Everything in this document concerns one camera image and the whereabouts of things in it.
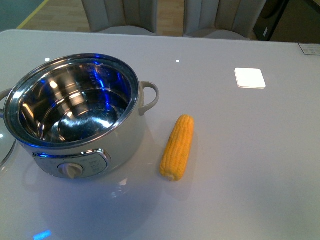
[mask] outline label sticker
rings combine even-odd
[[[298,43],[305,55],[320,56],[320,44]]]

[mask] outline white chair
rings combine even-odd
[[[82,0],[90,30],[103,34],[156,35],[158,0]]]
[[[249,40],[267,0],[184,0],[184,37]]]

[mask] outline yellow corn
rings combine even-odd
[[[182,115],[176,121],[160,163],[160,174],[170,181],[179,181],[185,174],[194,134],[195,120]]]

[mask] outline square coaster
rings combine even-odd
[[[236,68],[234,70],[236,83],[239,88],[264,89],[266,83],[260,69],[256,68]]]

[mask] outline stainless steel pot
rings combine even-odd
[[[144,88],[156,93],[146,105]],[[87,53],[39,66],[0,93],[5,97],[0,117],[9,132],[42,170],[73,179],[110,172],[132,157],[159,90],[123,61]]]

